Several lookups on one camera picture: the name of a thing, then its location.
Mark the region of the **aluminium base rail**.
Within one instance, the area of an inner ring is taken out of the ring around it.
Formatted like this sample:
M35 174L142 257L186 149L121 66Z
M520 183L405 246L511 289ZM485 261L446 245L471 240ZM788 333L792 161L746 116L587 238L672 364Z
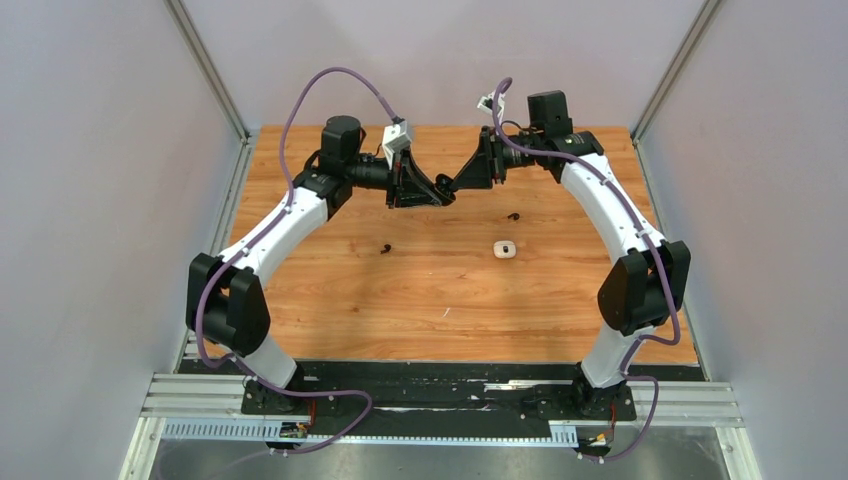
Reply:
M532 422L586 427L641 425L645 421L662 427L744 425L731 387L722 383L635 381L607 406L585 410L572 404L571 389L566 380L416 380L409 386L376 383L366 389L372 411L357 429L363 431L378 421L402 415L436 414L480 419L490 434L527 429ZM157 374L141 414L301 424L316 419L319 427L337 430L355 419L365 403L357 395L342 396L338 391L316 399L288 400L264 387L250 386L241 376Z

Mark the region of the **black earbud charging case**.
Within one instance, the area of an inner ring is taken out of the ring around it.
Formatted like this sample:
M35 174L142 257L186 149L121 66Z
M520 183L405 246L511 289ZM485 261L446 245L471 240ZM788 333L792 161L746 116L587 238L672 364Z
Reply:
M438 193L443 206L452 204L456 200L456 195L452 189L453 178L440 173L434 180L434 187Z

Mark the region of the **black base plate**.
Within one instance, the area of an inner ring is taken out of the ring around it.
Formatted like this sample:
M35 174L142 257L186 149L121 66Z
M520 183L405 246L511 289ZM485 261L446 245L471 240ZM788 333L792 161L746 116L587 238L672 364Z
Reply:
M330 435L372 410L355 435L441 438L542 438L556 420L641 419L629 381L593 393L578 365L302 361L291 389L317 399L283 396L240 377L235 411L250 417L300 416L310 432Z

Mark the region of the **right aluminium frame post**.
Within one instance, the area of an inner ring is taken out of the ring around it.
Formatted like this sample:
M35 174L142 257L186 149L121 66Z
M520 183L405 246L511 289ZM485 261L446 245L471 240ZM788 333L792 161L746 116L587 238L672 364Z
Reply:
M684 34L660 81L630 132L630 138L634 146L638 146L647 134L667 96L675 86L678 77L683 73L690 58L710 28L715 15L723 7L723 4L724 1L722 0L705 0L701 2L695 18Z

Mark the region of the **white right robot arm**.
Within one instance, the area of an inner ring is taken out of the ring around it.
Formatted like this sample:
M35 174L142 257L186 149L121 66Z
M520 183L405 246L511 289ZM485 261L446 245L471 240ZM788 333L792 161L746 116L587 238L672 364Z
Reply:
M603 323L570 392L575 411L592 418L621 392L644 342L680 342L678 312L691 252L682 241L668 241L639 211L601 143L591 132L574 129L563 92L533 94L527 105L528 127L508 134L504 94L478 100L493 123L482 128L477 150L450 189L490 189L505 182L508 170L537 165L577 200L597 230L612 264L597 294Z

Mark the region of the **aluminium frame post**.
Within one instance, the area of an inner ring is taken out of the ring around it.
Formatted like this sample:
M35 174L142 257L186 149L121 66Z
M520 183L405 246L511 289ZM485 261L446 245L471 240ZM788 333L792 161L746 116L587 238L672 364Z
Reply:
M228 91L214 60L204 44L187 5L182 0L164 0L164 5L168 9L230 128L241 144L247 144L251 137L250 130L246 126L233 97Z
M647 134L667 96L675 86L678 77L683 73L690 58L710 28L715 15L723 7L723 4L724 1L722 0L705 0L701 2L695 18L684 34L660 81L630 132L630 138L634 146L638 146Z

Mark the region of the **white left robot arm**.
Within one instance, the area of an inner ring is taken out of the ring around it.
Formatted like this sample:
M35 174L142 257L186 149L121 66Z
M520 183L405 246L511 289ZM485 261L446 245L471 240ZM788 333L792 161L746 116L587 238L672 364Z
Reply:
M382 155L362 152L366 137L352 116L330 118L320 147L305 162L283 199L248 234L216 255L189 265L186 325L199 343L222 346L228 358L269 384L268 400L283 413L298 411L306 386L298 365L270 333L264 286L311 233L326 224L355 189L381 190L390 208L448 206L451 178L430 179L415 164L412 129L396 118L384 130Z

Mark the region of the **left aluminium frame post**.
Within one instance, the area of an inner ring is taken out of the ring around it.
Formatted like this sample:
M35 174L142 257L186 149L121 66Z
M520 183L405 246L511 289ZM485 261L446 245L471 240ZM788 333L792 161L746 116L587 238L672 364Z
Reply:
M251 137L250 130L246 126L233 97L228 91L214 60L204 44L187 5L182 0L164 0L164 5L168 9L230 128L241 144L247 144Z

